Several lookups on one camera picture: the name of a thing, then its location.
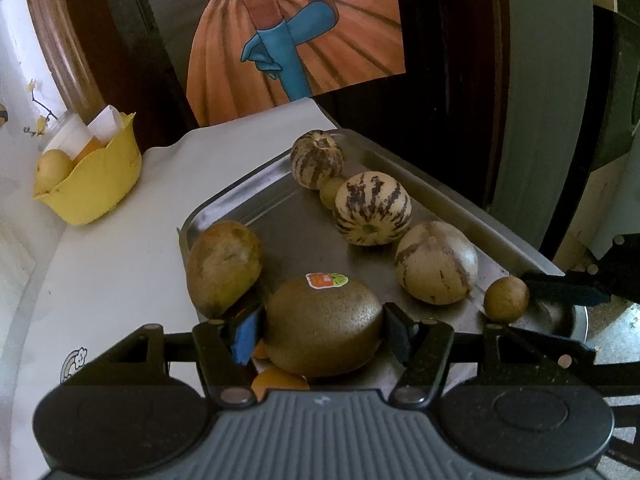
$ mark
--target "table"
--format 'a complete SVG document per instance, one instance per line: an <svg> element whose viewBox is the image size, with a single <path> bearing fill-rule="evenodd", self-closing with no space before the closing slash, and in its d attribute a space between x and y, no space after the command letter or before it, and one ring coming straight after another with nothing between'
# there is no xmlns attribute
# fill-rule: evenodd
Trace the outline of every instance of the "table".
<svg viewBox="0 0 640 480"><path fill-rule="evenodd" d="M318 106L303 99L193 130L173 146L143 155L140 180L114 211L89 225L66 228L22 351L12 417L12 480L34 480L48 471L31 417L60 382L65 363L73 372L76 363L95 358L145 323L160 323L166 332L189 332L198 323L177 235L191 211L288 150L308 130L332 128ZM172 376L200 388L194 366L174 364Z"/></svg>

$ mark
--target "orange fruit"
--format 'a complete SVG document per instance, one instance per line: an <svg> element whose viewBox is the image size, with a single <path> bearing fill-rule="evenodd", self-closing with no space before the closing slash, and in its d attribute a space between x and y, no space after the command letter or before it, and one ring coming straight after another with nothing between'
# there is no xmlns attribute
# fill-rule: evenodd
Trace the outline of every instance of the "orange fruit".
<svg viewBox="0 0 640 480"><path fill-rule="evenodd" d="M262 339L260 339L258 344L255 346L252 357L255 357L256 359L266 359L268 357L267 351L264 348L264 341Z"/></svg>
<svg viewBox="0 0 640 480"><path fill-rule="evenodd" d="M251 388L257 399L262 400L268 389L308 390L309 385L303 376L290 374L274 366L258 374L254 382L251 383Z"/></svg>

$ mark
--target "dried flower branch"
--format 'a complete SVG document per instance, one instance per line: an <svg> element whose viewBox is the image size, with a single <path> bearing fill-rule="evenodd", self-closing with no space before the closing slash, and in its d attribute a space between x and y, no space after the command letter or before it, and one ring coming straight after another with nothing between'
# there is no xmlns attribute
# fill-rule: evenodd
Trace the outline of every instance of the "dried flower branch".
<svg viewBox="0 0 640 480"><path fill-rule="evenodd" d="M36 122L36 129L35 130L32 130L30 126L25 126L22 129L26 134L31 134L31 137L34 137L34 136L39 137L39 136L44 135L44 130L46 129L47 123L49 122L50 118L53 117L55 120L58 120L58 118L50 110L50 108L47 108L44 104L42 104L40 101L38 101L36 99L35 95L33 94L33 91L35 89L36 89L36 82L32 79L31 81L29 81L29 84L27 85L27 92L31 93L31 101L33 101L37 105L39 105L42 108L44 108L47 111L47 115L46 116L40 115L38 117L38 121Z"/></svg>

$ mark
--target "floor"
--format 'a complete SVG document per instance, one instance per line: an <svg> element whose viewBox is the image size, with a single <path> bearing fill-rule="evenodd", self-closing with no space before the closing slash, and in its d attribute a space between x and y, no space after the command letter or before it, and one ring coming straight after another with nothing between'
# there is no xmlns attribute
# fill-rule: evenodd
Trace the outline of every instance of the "floor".
<svg viewBox="0 0 640 480"><path fill-rule="evenodd" d="M588 346L598 350L596 364L640 360L640 305L614 298L590 310ZM611 404L638 404L640 396L609 399ZM635 431L616 430L615 435L632 442ZM609 480L640 480L640 471L604 457L598 471Z"/></svg>

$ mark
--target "small round fruit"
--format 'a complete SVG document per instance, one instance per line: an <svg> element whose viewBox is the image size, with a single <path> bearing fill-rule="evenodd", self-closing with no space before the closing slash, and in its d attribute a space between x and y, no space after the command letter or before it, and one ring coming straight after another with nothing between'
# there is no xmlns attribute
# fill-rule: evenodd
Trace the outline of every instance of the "small round fruit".
<svg viewBox="0 0 640 480"><path fill-rule="evenodd" d="M292 374L330 377L366 364L382 336L382 305L370 288L340 274L284 283L265 308L269 359Z"/></svg>
<svg viewBox="0 0 640 480"><path fill-rule="evenodd" d="M335 195L338 193L340 186L344 183L344 179L341 176L334 176L324 183L324 186L320 188L320 202L322 205L330 209L335 208Z"/></svg>
<svg viewBox="0 0 640 480"><path fill-rule="evenodd" d="M334 221L350 244L384 245L402 236L411 221L411 209L411 197L397 180L379 171L365 171L340 186Z"/></svg>
<svg viewBox="0 0 640 480"><path fill-rule="evenodd" d="M529 287L515 276L493 282L484 294L484 313L494 323L517 321L529 305Z"/></svg>
<svg viewBox="0 0 640 480"><path fill-rule="evenodd" d="M73 168L71 158L62 150L44 152L36 165L34 193L40 195L50 192L71 174Z"/></svg>
<svg viewBox="0 0 640 480"><path fill-rule="evenodd" d="M187 290L196 309L222 315L258 279L260 240L239 222L213 224L196 240L187 261Z"/></svg>
<svg viewBox="0 0 640 480"><path fill-rule="evenodd" d="M418 224L400 240L396 278L418 300L444 305L462 300L478 278L474 245L453 225Z"/></svg>
<svg viewBox="0 0 640 480"><path fill-rule="evenodd" d="M274 366L259 373L251 383L251 389L254 391L255 397L262 400L269 389L308 390L309 385L303 376L290 374Z"/></svg>
<svg viewBox="0 0 640 480"><path fill-rule="evenodd" d="M327 180L342 174L344 155L331 135L334 131L311 130L293 143L291 174L300 186L321 189Z"/></svg>

